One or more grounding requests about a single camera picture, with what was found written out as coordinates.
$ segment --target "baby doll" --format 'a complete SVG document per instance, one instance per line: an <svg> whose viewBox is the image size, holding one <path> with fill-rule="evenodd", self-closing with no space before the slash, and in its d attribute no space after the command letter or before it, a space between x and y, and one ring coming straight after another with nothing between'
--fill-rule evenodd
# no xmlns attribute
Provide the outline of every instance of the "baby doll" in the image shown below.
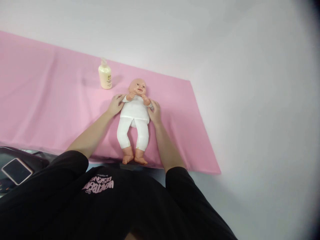
<svg viewBox="0 0 320 240"><path fill-rule="evenodd" d="M128 138L129 127L138 131L137 147L134 161L147 165L143 158L149 142L148 123L150 121L148 108L153 108L146 96L146 83L143 79L135 79L130 83L129 94L122 100L125 104L121 110L117 138L123 151L123 164L133 160L133 152Z"/></svg>

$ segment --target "shirt graphic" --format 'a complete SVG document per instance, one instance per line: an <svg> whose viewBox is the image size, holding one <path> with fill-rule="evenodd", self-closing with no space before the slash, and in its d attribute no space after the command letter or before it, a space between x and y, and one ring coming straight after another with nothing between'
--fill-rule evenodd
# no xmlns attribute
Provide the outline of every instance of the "shirt graphic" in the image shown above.
<svg viewBox="0 0 320 240"><path fill-rule="evenodd" d="M111 180L111 178L112 177L108 177L108 175L97 174L90 179L83 189L86 189L86 193L90 194L91 192L99 193L107 188L113 188L113 180Z"/></svg>

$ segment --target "black t-shirt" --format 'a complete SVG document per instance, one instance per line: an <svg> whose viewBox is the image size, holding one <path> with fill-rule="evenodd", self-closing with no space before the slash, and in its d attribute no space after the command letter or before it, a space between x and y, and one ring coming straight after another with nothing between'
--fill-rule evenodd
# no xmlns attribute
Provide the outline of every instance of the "black t-shirt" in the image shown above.
<svg viewBox="0 0 320 240"><path fill-rule="evenodd" d="M68 151L0 199L2 239L236 239L181 167L166 188L140 172Z"/></svg>

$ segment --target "smartphone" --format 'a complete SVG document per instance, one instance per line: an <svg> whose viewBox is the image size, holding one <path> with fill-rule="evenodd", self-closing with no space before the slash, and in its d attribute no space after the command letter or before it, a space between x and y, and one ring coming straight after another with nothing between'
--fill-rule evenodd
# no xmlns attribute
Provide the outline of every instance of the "smartphone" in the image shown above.
<svg viewBox="0 0 320 240"><path fill-rule="evenodd" d="M33 170L19 158L12 159L1 168L16 185L20 185L33 174Z"/></svg>

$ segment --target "lotion bottle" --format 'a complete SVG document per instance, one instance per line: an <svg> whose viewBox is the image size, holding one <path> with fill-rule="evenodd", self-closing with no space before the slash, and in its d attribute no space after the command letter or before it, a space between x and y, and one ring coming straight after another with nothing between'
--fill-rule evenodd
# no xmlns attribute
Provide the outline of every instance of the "lotion bottle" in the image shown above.
<svg viewBox="0 0 320 240"><path fill-rule="evenodd" d="M101 87L104 89L112 88L111 68L107 65L107 60L101 58L101 65L98 68Z"/></svg>

